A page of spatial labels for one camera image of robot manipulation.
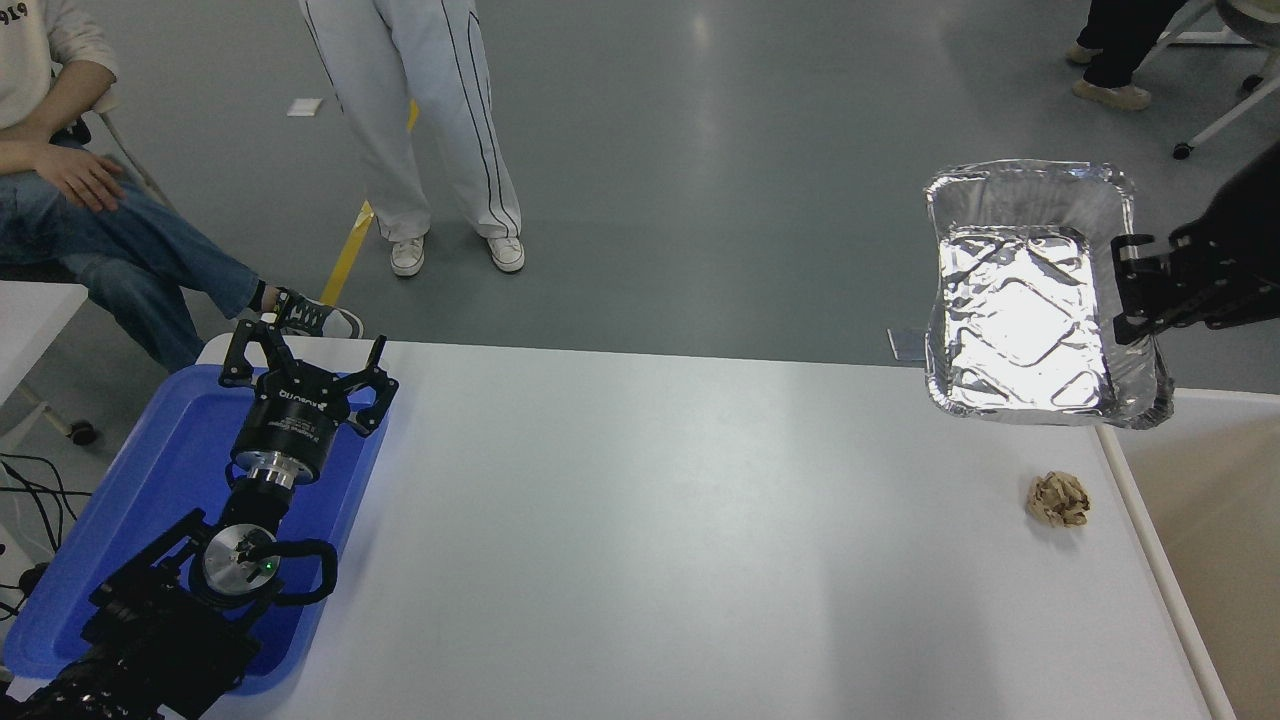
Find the seated person's right hand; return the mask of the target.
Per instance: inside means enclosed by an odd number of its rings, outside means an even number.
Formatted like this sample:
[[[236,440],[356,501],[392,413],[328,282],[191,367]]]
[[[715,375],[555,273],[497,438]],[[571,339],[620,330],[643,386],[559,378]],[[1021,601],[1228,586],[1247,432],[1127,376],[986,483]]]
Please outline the seated person's right hand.
[[[127,196],[116,178],[122,168],[83,149],[46,143],[35,150],[32,168],[73,205],[91,211],[115,211]]]

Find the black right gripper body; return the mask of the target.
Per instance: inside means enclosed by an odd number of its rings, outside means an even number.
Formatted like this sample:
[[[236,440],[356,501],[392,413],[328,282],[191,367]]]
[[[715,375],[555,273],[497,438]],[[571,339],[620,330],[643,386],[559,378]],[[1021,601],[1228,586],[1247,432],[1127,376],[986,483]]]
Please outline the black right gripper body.
[[[1249,240],[1238,250],[1238,263],[1252,277],[1254,291],[1245,305],[1245,323],[1279,318],[1279,243]]]

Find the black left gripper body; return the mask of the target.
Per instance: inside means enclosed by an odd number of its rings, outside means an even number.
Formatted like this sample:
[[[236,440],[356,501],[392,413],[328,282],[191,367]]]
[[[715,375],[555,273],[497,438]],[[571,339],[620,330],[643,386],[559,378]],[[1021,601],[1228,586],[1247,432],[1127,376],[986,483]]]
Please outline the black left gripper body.
[[[253,378],[253,402],[232,446],[232,461],[244,470],[271,454],[303,473],[320,473],[338,427],[349,413],[348,391],[333,372],[265,372]]]

